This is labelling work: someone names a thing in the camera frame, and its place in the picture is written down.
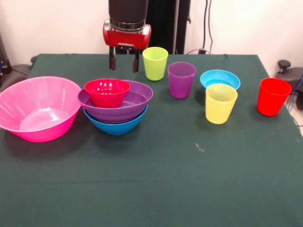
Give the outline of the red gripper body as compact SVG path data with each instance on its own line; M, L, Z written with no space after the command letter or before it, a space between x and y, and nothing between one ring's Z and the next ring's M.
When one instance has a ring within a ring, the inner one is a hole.
M103 24L103 37L106 45L111 47L127 46L133 49L146 49L149 45L152 28L145 24L137 31L123 31L113 27L109 20Z

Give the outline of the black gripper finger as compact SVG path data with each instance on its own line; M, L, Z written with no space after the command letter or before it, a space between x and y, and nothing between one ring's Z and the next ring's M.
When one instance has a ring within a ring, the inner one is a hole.
M116 70L116 59L114 55L114 46L109 46L109 68L111 70Z
M134 54L135 54L135 59L134 59L134 61L133 61L133 72L138 72L140 50L133 49L133 52L134 52Z

